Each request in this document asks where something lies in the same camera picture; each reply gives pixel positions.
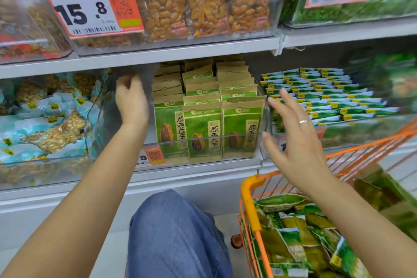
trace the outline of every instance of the shopping basket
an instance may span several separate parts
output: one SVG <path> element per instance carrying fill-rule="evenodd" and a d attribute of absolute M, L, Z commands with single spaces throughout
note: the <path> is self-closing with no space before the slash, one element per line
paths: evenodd
<path fill-rule="evenodd" d="M 361 171 L 370 164 L 384 159 L 389 153 L 393 152 L 399 148 L 400 145 L 417 135 L 417 129 L 415 129 L 416 125 L 417 122 L 412 123 L 392 137 L 328 155 L 326 158 L 331 173 L 337 176 L 340 180 L 346 182 L 351 180 L 357 172 Z M 415 165 L 403 166 L 407 163 L 407 161 L 412 159 L 414 155 L 417 155 L 417 150 L 406 154 L 401 158 L 401 160 L 389 165 L 389 168 L 385 171 L 391 172 L 395 168 L 399 167 L 402 170 L 404 170 L 404 167 L 407 167 L 408 169 L 413 166 L 415 167 Z M 404 178 L 407 178 L 416 172 L 417 169 L 412 172 L 406 172 Z M 238 222 L 249 266 L 249 272 L 252 278 L 263 278 L 263 275 L 260 274 L 257 266 L 252 244 L 250 243 L 252 240 L 256 240 L 258 243 L 267 277 L 274 277 L 263 245 L 260 233 L 261 224 L 259 223 L 253 200 L 270 197 L 274 194 L 278 195 L 295 192 L 297 192 L 297 189 L 292 186 L 278 170 L 265 175 L 254 175 L 242 182 L 242 200 L 240 201 L 241 214 L 238 216 Z"/>

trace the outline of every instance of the jeans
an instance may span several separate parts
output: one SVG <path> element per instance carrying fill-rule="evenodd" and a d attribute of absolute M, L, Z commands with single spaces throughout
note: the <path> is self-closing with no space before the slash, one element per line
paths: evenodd
<path fill-rule="evenodd" d="M 224 236 L 211 214 L 174 190 L 146 199 L 130 222 L 128 278 L 232 278 Z"/>

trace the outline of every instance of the shelf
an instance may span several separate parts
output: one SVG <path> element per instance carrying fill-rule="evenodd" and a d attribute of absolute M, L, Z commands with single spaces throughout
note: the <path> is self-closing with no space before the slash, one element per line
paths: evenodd
<path fill-rule="evenodd" d="M 417 34 L 417 18 L 349 23 L 334 26 L 292 29 L 280 27 L 283 48 Z"/>
<path fill-rule="evenodd" d="M 161 61 L 195 59 L 217 55 L 272 51 L 278 49 L 279 47 L 280 38 L 278 36 L 272 36 L 86 57 L 79 57 L 76 53 L 71 53 L 64 59 L 0 65 L 0 79 L 66 71 L 158 63 Z"/>

